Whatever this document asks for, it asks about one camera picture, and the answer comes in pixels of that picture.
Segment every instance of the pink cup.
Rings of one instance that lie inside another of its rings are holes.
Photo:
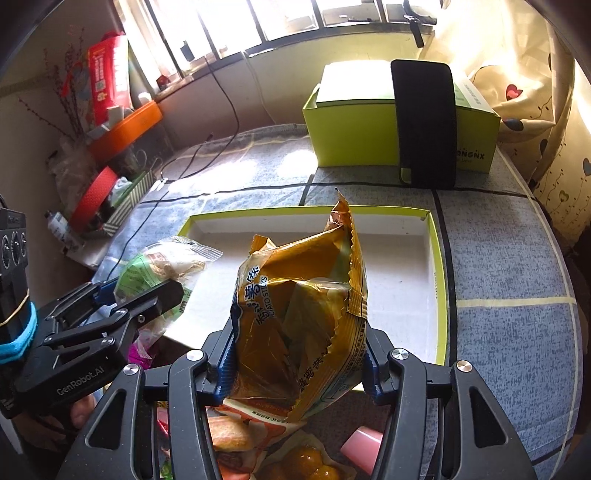
[[[382,434],[367,427],[359,427],[340,448],[341,453],[368,475],[378,458]]]

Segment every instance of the metal screw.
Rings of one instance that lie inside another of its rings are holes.
[[[191,350],[187,352],[187,360],[192,362],[199,362],[203,358],[203,352],[201,350]]]
[[[395,348],[390,352],[390,355],[396,360],[406,360],[408,358],[408,351],[404,348]]]
[[[139,372],[139,366],[136,364],[128,364],[123,367],[125,375],[135,375],[137,372]]]
[[[468,360],[459,360],[456,367],[460,372],[468,373],[472,371],[472,364]]]

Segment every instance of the white bottle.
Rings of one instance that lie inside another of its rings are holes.
[[[66,249],[70,252],[76,253],[84,246],[84,240],[72,230],[68,220],[66,220],[60,212],[47,212],[45,218],[47,218],[47,228],[49,228],[49,231],[53,233],[53,236],[64,244]]]

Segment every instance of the open white box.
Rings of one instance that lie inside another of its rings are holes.
[[[252,237],[284,245],[321,232],[331,206],[234,210],[192,216],[179,235],[210,245],[223,256],[200,275],[184,313],[165,336],[200,348],[228,321],[238,267]],[[433,217],[407,207],[352,206],[368,281],[368,321],[394,346],[443,365],[447,298],[443,260]]]

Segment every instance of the window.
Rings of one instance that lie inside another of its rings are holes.
[[[112,0],[139,65],[155,91],[281,45],[340,33],[408,31],[402,0]],[[439,0],[410,0],[434,24]]]

